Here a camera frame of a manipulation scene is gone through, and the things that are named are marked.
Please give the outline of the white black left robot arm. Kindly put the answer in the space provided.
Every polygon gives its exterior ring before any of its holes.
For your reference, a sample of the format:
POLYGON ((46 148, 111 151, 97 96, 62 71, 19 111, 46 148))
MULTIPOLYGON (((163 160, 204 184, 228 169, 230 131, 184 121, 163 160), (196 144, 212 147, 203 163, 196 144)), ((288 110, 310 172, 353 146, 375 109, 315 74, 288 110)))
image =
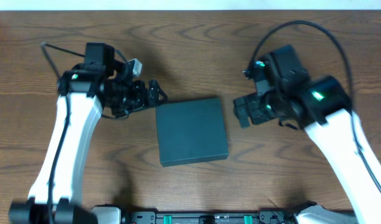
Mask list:
POLYGON ((11 223, 125 223, 117 205, 82 207, 82 184, 90 141, 104 108, 113 119, 157 107, 167 95, 156 80, 138 80, 141 63, 80 63, 59 78, 57 115, 44 163, 25 202, 13 202, 11 223))

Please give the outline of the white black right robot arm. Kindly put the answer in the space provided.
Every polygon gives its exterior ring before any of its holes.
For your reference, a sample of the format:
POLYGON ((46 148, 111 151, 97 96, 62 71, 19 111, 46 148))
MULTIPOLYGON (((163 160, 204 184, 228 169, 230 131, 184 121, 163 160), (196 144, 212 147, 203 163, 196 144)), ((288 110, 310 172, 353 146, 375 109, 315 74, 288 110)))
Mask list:
POLYGON ((233 101, 242 128, 273 119, 303 130, 324 154, 359 223, 381 223, 381 165, 365 137, 351 98, 332 76, 297 75, 280 84, 264 78, 256 92, 233 101))

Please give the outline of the black cardboard box with lid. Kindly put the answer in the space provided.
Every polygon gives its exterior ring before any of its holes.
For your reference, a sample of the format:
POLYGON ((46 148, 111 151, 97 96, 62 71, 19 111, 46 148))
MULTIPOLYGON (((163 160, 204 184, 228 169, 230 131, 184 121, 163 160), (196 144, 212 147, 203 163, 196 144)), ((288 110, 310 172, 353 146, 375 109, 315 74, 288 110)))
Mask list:
POLYGON ((225 160, 229 155, 219 98, 159 106, 156 127, 163 167, 225 160))

